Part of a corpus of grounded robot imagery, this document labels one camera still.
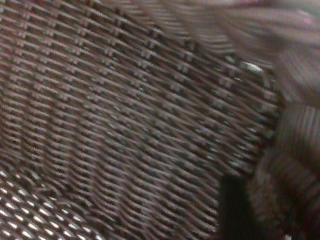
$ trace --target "wicker seat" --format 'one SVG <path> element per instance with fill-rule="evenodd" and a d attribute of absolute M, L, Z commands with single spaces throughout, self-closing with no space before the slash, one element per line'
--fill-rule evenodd
<path fill-rule="evenodd" d="M 226 174 L 304 233 L 263 156 L 318 186 L 319 4 L 227 2 L 0 1 L 2 239 L 218 239 Z"/>

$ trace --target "woven pattern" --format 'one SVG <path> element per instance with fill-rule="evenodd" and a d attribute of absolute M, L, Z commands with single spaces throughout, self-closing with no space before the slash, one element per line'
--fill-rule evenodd
<path fill-rule="evenodd" d="M 23 178 L 21 174 L 12 175 L 11 172 L 8 175 L 5 170 L 0 171 L 1 239 L 105 239 L 94 229 L 94 226 L 103 226 L 97 216 L 77 205 L 72 198 L 56 199 L 50 197 L 49 192 L 32 193 L 22 184 Z"/>
<path fill-rule="evenodd" d="M 100 0 L 144 26 L 274 68 L 288 102 L 320 106 L 318 0 Z"/>
<path fill-rule="evenodd" d="M 0 48 L 2 148 L 114 238 L 214 235 L 219 177 L 251 174 L 277 123 L 270 73 L 105 4 L 2 1 Z"/>

